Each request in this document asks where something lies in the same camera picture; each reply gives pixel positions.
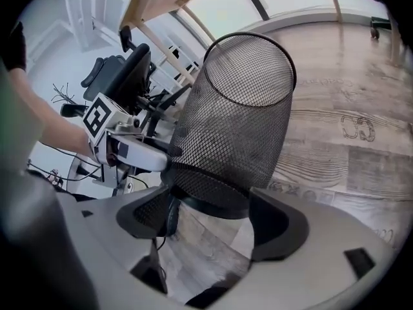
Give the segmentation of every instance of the black cable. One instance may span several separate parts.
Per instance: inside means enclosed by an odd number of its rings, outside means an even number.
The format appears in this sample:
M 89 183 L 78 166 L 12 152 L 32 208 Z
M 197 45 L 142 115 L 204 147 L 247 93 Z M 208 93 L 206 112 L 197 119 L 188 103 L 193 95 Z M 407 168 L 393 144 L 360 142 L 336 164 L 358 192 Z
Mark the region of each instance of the black cable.
M 46 145 L 45 143 L 42 143 L 42 145 L 45 145 L 45 146 L 47 146 L 47 147 L 50 147 L 51 149 L 57 150 L 58 152 L 61 152 L 62 154 L 65 154 L 65 155 L 67 155 L 67 156 L 71 156 L 71 157 L 73 157 L 73 158 L 77 158 L 78 160 L 82 161 L 83 163 L 89 164 L 89 165 L 91 165 L 91 166 L 93 166 L 93 167 L 95 167 L 95 168 L 100 168 L 98 165 L 91 164 L 91 163 L 85 161 L 83 158 L 80 158 L 79 156 L 73 155 L 73 154 L 71 154 L 71 153 L 69 153 L 69 152 L 64 152 L 63 150 L 60 150 L 60 149 L 57 149 L 57 148 L 55 148 L 55 147 Z
M 91 175 L 93 175 L 93 173 L 95 173 L 96 171 L 98 171 L 98 170 L 100 169 L 100 168 L 96 168 L 95 171 L 92 171 L 91 173 L 88 173 L 86 176 L 84 176 L 84 177 L 82 177 L 82 178 L 80 178 L 80 179 L 70 179 L 70 178 L 60 177 L 60 176 L 57 175 L 57 174 L 54 174 L 54 173 L 45 171 L 45 170 L 43 170 L 43 169 L 40 169 L 39 167 L 36 167 L 34 164 L 29 163 L 29 165 L 31 165 L 33 168 L 36 168 L 37 170 L 40 170 L 40 171 L 43 172 L 43 173 L 47 173 L 47 174 L 49 174 L 49 175 L 51 175 L 51 176 L 55 176 L 55 177 L 58 177 L 58 178 L 60 178 L 60 179 L 62 179 L 62 180 L 66 180 L 66 181 L 81 181 L 81 180 L 84 180 L 84 179 L 90 177 Z
M 157 250 L 157 251 L 160 250 L 160 248 L 163 247 L 163 245 L 165 244 L 165 242 L 166 242 L 166 236 L 163 237 L 163 241 L 162 241 L 161 245 L 160 245 L 156 250 Z
M 140 181 L 141 183 L 143 183 L 143 185 L 145 185 L 145 186 L 147 187 L 147 189 L 149 188 L 148 184 L 145 183 L 143 180 L 140 180 L 140 179 L 135 178 L 135 177 L 132 177 L 132 176 L 128 176 L 128 177 L 130 177 L 130 178 L 132 178 L 132 179 L 135 179 L 135 180 L 137 180 L 137 181 Z

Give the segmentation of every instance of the office chair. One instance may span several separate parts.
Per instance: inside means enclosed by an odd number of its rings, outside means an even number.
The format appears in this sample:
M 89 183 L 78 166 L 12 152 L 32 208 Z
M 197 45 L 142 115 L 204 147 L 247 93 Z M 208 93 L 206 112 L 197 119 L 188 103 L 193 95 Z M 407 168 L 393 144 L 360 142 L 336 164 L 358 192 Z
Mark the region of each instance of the office chair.
M 177 98 L 185 93 L 190 85 L 184 86 L 172 95 L 163 91 L 156 96 L 149 96 L 150 76 L 156 70 L 156 66 L 150 60 L 149 46 L 144 43 L 135 46 L 131 40 L 129 26 L 125 26 L 119 36 L 123 51 L 127 52 L 131 49 L 131 55 L 127 59 L 123 56 L 97 58 L 92 71 L 81 82 L 81 86 L 86 88 L 83 98 L 93 101 L 99 93 L 102 93 L 133 116 L 138 115 L 142 110 L 147 111 L 140 127 L 143 130 L 148 123 L 146 135 L 152 137 L 156 135 L 155 128 L 160 119 L 172 124 L 177 122 L 177 119 L 167 116 L 165 110 L 175 105 Z M 64 104 L 61 115 L 83 116 L 87 108 L 86 105 Z

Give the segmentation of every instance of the wooden floor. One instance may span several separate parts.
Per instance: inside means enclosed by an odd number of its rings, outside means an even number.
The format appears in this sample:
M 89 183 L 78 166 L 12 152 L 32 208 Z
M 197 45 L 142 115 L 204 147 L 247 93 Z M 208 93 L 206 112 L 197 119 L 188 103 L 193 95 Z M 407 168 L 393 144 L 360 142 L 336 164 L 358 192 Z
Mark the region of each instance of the wooden floor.
M 413 213 L 413 74 L 390 64 L 390 34 L 319 23 L 269 34 L 290 53 L 298 82 L 283 151 L 268 186 L 349 212 L 399 248 Z M 249 220 L 182 206 L 160 250 L 168 296 L 186 302 L 247 273 Z

